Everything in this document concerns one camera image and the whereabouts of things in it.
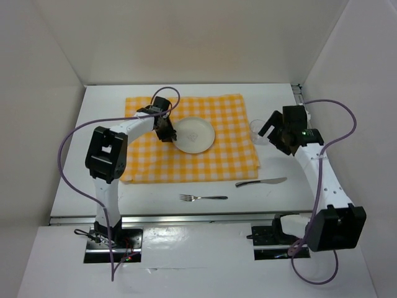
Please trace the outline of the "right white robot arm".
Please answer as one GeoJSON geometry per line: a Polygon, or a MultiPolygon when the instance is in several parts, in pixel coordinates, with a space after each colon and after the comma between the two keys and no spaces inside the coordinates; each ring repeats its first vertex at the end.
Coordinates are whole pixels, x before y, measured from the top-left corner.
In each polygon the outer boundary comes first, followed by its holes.
{"type": "Polygon", "coordinates": [[[297,160],[314,195],[311,217],[275,216],[270,230],[273,241],[285,243],[295,237],[314,252],[355,248],[367,214],[342,189],[319,130],[308,128],[305,108],[285,106],[274,111],[259,135],[266,135],[276,149],[297,160]]]}

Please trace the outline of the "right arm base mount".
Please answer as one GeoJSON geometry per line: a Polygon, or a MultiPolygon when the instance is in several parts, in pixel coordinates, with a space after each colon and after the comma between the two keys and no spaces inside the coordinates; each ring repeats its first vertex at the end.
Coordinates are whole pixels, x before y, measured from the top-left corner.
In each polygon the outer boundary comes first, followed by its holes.
{"type": "Polygon", "coordinates": [[[252,226],[251,233],[246,238],[252,241],[256,261],[290,259],[288,249],[298,240],[297,237],[279,233],[268,225],[252,226]]]}

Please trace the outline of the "clear plastic cup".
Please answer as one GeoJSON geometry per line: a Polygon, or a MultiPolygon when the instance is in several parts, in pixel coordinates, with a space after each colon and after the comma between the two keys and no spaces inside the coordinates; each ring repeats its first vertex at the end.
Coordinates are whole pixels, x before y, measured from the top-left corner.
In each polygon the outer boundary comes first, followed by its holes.
{"type": "Polygon", "coordinates": [[[249,124],[250,128],[250,139],[255,145],[267,145],[269,143],[266,137],[261,137],[258,133],[263,128],[265,121],[255,119],[249,124]]]}

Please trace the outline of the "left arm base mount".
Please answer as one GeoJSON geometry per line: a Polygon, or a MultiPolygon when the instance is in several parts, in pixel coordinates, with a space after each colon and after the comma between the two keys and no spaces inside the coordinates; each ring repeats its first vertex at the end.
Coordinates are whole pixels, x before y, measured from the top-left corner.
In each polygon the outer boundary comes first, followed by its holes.
{"type": "MultiPolygon", "coordinates": [[[[84,264],[110,263],[109,241],[106,237],[96,234],[92,228],[88,232],[77,228],[74,234],[87,238],[84,264]]],[[[122,230],[121,239],[111,241],[114,263],[140,263],[142,243],[142,228],[122,230]]]]}

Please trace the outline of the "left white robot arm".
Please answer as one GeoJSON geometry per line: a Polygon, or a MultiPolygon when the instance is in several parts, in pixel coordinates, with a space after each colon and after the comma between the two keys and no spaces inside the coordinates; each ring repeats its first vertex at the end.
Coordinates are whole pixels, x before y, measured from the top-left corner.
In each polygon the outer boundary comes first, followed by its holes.
{"type": "Polygon", "coordinates": [[[154,131],[162,142],[177,139],[169,118],[171,102],[156,96],[150,105],[138,109],[130,120],[111,128],[94,129],[85,166],[93,179],[96,199],[100,202],[94,231],[109,248],[122,242],[122,217],[118,206],[118,183],[127,167],[128,146],[144,134],[154,131]]]}

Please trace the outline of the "yellow white checkered cloth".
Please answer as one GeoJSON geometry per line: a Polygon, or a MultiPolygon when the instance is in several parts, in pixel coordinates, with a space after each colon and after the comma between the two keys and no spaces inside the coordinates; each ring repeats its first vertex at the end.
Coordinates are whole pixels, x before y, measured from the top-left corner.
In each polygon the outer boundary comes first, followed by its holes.
{"type": "Polygon", "coordinates": [[[128,147],[125,183],[190,183],[256,179],[260,162],[241,94],[170,98],[172,143],[148,132],[128,147]]]}

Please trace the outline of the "cream round plate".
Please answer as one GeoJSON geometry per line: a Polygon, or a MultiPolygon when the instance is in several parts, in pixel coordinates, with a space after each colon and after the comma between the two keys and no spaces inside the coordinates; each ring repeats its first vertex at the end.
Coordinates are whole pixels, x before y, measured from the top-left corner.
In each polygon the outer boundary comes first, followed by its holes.
{"type": "Polygon", "coordinates": [[[174,124],[177,140],[173,144],[180,151],[199,154],[208,150],[215,141],[212,124],[200,117],[186,117],[174,124]]]}

